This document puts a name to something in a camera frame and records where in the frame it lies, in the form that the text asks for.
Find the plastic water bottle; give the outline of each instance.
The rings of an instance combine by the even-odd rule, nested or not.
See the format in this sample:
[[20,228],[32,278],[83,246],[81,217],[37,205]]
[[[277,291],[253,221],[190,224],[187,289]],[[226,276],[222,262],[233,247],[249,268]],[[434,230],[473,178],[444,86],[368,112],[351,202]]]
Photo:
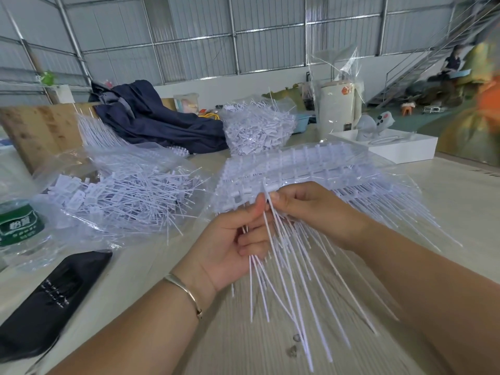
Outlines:
[[43,216],[27,200],[0,204],[0,259],[8,266],[32,271],[48,265],[59,251]]

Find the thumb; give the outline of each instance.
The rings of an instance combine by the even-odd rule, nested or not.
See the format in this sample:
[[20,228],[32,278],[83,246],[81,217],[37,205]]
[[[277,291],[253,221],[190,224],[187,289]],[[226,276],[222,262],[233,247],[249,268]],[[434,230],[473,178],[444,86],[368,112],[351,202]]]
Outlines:
[[285,212],[293,217],[303,220],[309,209],[307,201],[297,200],[285,193],[271,192],[269,194],[272,206],[281,212]]
[[255,204],[248,208],[240,208],[230,212],[219,214],[219,225],[226,229],[237,229],[248,225],[253,220],[259,218],[266,209],[266,199],[260,194],[255,199]]

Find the person's left hand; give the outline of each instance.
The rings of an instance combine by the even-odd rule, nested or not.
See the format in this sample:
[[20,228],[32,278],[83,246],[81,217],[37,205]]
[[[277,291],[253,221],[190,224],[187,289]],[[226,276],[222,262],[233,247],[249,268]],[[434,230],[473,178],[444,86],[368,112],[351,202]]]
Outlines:
[[[263,194],[255,204],[219,214],[198,237],[186,256],[172,270],[207,308],[216,293],[249,270],[248,256],[264,259],[269,237],[263,213],[273,234],[272,214]],[[242,227],[248,226],[248,233]]]

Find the fingernail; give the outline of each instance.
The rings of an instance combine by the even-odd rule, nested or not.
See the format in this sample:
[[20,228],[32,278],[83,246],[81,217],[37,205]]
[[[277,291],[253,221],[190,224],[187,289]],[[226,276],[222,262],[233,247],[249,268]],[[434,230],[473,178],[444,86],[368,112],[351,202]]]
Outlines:
[[269,197],[271,198],[272,202],[278,202],[279,201],[279,193],[278,192],[271,192],[269,194]]

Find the person's right hand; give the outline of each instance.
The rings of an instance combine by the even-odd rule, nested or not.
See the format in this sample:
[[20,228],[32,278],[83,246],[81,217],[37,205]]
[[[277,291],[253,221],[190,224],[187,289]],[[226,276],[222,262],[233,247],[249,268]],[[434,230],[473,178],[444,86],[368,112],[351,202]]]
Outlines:
[[286,185],[270,197],[277,210],[303,220],[343,248],[372,221],[316,182]]

